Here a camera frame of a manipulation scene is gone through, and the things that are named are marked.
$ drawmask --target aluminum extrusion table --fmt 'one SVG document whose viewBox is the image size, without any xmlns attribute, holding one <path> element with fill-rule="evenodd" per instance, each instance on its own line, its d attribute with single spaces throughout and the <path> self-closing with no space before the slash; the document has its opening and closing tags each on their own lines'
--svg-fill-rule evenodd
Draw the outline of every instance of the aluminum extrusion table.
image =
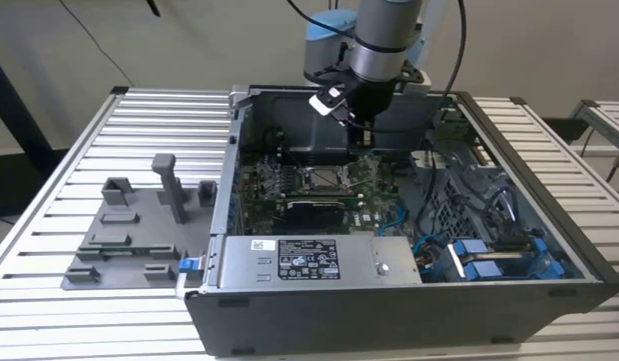
<svg viewBox="0 0 619 361">
<path fill-rule="evenodd" d="M 476 98 L 538 178 L 619 272 L 619 195 L 527 105 Z M 184 186 L 220 177 L 228 92 L 111 94 L 0 245 L 0 359 L 213 359 L 173 290 L 60 288 L 107 177 L 157 187 L 155 153 L 173 153 Z M 520 345 L 272 356 L 287 360 L 619 359 L 619 295 L 560 317 Z"/>
</svg>

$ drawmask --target circuit board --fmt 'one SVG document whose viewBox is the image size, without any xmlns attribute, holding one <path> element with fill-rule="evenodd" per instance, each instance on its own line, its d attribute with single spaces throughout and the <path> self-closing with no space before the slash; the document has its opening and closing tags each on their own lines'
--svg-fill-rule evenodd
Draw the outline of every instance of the circuit board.
<svg viewBox="0 0 619 361">
<path fill-rule="evenodd" d="M 248 235 L 377 233 L 399 219 L 399 187 L 379 156 L 339 166 L 283 166 L 265 156 L 240 171 Z"/>
</svg>

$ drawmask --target electrical wire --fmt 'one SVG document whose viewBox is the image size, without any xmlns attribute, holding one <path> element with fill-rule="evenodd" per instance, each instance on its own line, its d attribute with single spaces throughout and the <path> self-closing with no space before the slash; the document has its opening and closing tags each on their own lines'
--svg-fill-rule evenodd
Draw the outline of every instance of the electrical wire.
<svg viewBox="0 0 619 361">
<path fill-rule="evenodd" d="M 431 170 L 430 170 L 430 184 L 427 185 L 427 192 L 426 192 L 426 198 L 423 199 L 423 204 L 420 205 L 419 212 L 416 213 L 416 218 L 415 218 L 415 228 L 416 232 L 420 235 L 426 235 L 427 233 L 423 231 L 423 227 L 420 226 L 420 221 L 423 219 L 423 214 L 427 208 L 427 205 L 430 204 L 431 197 L 434 196 L 434 188 L 436 185 L 436 161 L 434 158 L 434 152 L 430 150 L 430 159 L 431 159 Z"/>
<path fill-rule="evenodd" d="M 588 136 L 586 137 L 586 140 L 583 142 L 583 147 L 580 149 L 580 154 L 579 154 L 580 158 L 583 158 L 583 155 L 586 154 L 586 147 L 588 146 L 588 142 L 590 142 L 590 138 L 592 137 L 592 133 L 594 133 L 594 128 L 590 129 Z"/>
<path fill-rule="evenodd" d="M 107 52 L 104 51 L 104 49 L 101 48 L 101 46 L 99 45 L 99 42 L 97 40 L 95 39 L 95 36 L 91 34 L 91 32 L 88 31 L 88 28 L 87 26 L 83 24 L 81 20 L 77 18 L 77 16 L 75 15 L 75 13 L 72 12 L 72 10 L 68 8 L 67 4 L 64 3 L 64 0 L 57 0 L 59 3 L 61 4 L 61 6 L 64 7 L 64 9 L 67 9 L 68 11 L 68 14 L 72 16 L 72 18 L 75 19 L 75 21 L 77 22 L 77 24 L 81 26 L 81 29 L 87 32 L 88 36 L 91 37 L 91 40 L 92 42 L 95 43 L 100 53 L 107 57 L 107 59 L 111 61 L 112 65 L 117 68 L 119 72 L 121 73 L 121 75 L 127 78 L 127 81 L 128 83 L 131 84 L 131 86 L 136 86 L 135 83 L 132 82 L 131 78 L 128 77 L 127 73 L 124 72 L 124 70 L 121 70 L 120 66 L 117 65 L 117 63 L 115 62 L 115 60 L 111 58 L 111 56 L 107 54 Z"/>
<path fill-rule="evenodd" d="M 385 224 L 384 226 L 380 227 L 379 236 L 385 235 L 385 229 L 388 229 L 388 228 L 391 228 L 393 226 L 397 226 L 405 220 L 405 211 L 403 210 L 403 207 L 396 206 L 396 214 L 399 215 L 397 220 L 395 220 L 393 222 L 389 222 L 388 224 Z"/>
<path fill-rule="evenodd" d="M 451 71 L 450 80 L 447 81 L 447 85 L 446 85 L 446 87 L 443 89 L 443 92 L 440 94 L 440 98 L 439 98 L 439 100 L 438 100 L 438 102 L 435 104 L 435 107 L 432 108 L 430 114 L 426 117 L 427 119 L 432 118 L 436 115 L 436 112 L 439 111 L 439 108 L 443 105 L 444 99 L 447 98 L 447 95 L 450 94 L 451 87 L 454 86 L 454 82 L 456 80 L 456 76 L 459 75 L 460 64 L 463 62 L 463 55 L 464 55 L 464 52 L 466 52 L 466 43 L 467 43 L 467 14 L 466 13 L 467 12 L 466 12 L 464 0 L 458 0 L 458 3 L 459 3 L 459 15 L 460 15 L 459 52 L 456 54 L 456 61 L 455 61 L 454 69 Z M 411 130 L 415 130 L 415 129 L 422 127 L 420 125 L 418 125 L 418 126 L 412 126 L 409 128 L 404 128 L 404 129 L 385 129 L 385 128 L 361 126 L 361 125 L 351 122 L 351 120 L 345 120 L 344 123 L 348 126 L 356 128 L 356 129 L 365 130 L 365 131 L 372 132 L 372 133 L 404 133 L 404 132 L 409 132 Z"/>
<path fill-rule="evenodd" d="M 296 11 L 297 15 L 300 15 L 300 17 L 307 20 L 309 23 L 312 23 L 313 25 L 316 26 L 320 26 L 323 29 L 327 29 L 329 30 L 331 32 L 335 32 L 336 34 L 347 37 L 347 38 L 353 38 L 352 34 L 348 34 L 347 32 L 333 28 L 332 26 L 328 26 L 327 24 L 323 24 L 320 23 L 319 21 L 311 19 L 311 17 L 308 17 L 305 15 L 305 13 L 301 12 L 300 8 L 295 5 L 293 1 L 292 0 L 287 0 L 287 4 L 289 4 L 291 8 Z"/>
<path fill-rule="evenodd" d="M 608 176 L 606 177 L 606 183 L 610 183 L 610 181 L 612 180 L 614 174 L 618 169 L 619 169 L 618 167 L 612 167 L 612 169 L 610 169 Z"/>
</svg>

